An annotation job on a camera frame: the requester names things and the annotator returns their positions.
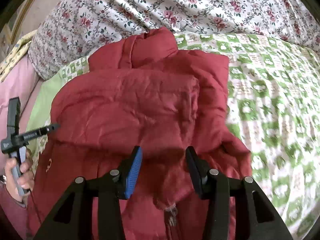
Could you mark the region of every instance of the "silver screw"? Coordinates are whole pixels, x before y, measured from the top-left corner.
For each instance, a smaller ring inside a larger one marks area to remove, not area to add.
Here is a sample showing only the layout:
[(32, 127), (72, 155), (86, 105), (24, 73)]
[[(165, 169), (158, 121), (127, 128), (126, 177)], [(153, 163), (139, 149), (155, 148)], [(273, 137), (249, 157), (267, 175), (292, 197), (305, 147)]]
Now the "silver screw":
[(211, 175), (218, 175), (218, 174), (219, 174), (219, 171), (216, 170), (216, 169), (211, 169), (211, 170), (209, 170), (209, 173), (210, 173)]
[(119, 174), (119, 171), (118, 170), (112, 170), (110, 171), (110, 175), (111, 176), (117, 176)]
[(253, 182), (253, 178), (251, 178), (251, 177), (249, 177), (249, 176), (245, 177), (244, 180), (245, 180), (246, 182), (248, 182), (248, 183), (252, 183), (252, 182)]
[(77, 184), (80, 184), (80, 183), (82, 183), (84, 181), (84, 179), (82, 178), (82, 177), (78, 177), (78, 178), (76, 178), (76, 180), (75, 180), (75, 182), (77, 183)]

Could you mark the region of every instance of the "bed sheet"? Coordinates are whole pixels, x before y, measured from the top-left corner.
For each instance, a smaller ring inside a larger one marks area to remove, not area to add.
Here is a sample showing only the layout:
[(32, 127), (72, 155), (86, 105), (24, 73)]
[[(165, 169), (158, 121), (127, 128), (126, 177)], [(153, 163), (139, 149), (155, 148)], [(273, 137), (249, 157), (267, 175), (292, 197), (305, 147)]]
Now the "bed sheet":
[(165, 26), (173, 32), (248, 33), (319, 53), (320, 27), (300, 0), (62, 0), (28, 51), (45, 80), (95, 46)]
[[(175, 38), (179, 49), (229, 57), (227, 126), (252, 151), (254, 179), (294, 239), (302, 239), (320, 214), (318, 55), (306, 47), (255, 34), (185, 32)], [(87, 57), (63, 66), (47, 81), (50, 100), (68, 80), (87, 71)], [(46, 90), (39, 95), (28, 129), (50, 123), (51, 101), (42, 100)], [(41, 118), (37, 109), (42, 109)], [(36, 140), (34, 172), (46, 142), (46, 136)]]

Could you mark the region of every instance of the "person's arm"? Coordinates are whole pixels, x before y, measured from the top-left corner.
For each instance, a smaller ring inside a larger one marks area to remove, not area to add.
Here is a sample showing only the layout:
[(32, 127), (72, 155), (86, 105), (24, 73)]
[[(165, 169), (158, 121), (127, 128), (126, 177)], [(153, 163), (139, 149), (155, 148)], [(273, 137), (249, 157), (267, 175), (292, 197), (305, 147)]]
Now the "person's arm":
[[(8, 159), (5, 166), (6, 185), (0, 185), (0, 232), (8, 234), (8, 238), (4, 239), (19, 239), (24, 240), (27, 237), (27, 207), (23, 202), (23, 198), (19, 196), (15, 185), (12, 168), (16, 165), (16, 159)], [(27, 158), (20, 166), (23, 175), (18, 179), (19, 185), (23, 188), (32, 189), (34, 186), (33, 173), (29, 171), (32, 166), (32, 160)]]

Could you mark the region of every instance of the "blue gripper pad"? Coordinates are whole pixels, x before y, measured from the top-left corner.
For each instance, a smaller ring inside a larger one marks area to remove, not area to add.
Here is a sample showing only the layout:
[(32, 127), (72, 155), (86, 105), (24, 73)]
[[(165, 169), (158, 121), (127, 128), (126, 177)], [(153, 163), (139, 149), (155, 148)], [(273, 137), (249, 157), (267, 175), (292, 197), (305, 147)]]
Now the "blue gripper pad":
[(141, 147), (136, 148), (136, 156), (132, 162), (131, 169), (128, 173), (127, 181), (126, 181), (126, 189), (124, 192), (125, 198), (129, 199), (131, 194), (134, 191), (136, 186), (136, 182), (138, 179), (141, 163), (142, 163), (142, 149)]

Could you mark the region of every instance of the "folded sleeve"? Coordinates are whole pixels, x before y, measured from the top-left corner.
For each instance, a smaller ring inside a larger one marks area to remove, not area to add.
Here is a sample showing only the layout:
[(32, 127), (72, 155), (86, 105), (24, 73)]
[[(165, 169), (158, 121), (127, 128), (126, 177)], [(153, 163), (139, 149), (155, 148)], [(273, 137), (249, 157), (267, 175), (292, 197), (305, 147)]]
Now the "folded sleeve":
[(0, 184), (0, 231), (4, 239), (27, 237), (27, 208), (13, 199), (4, 184)]

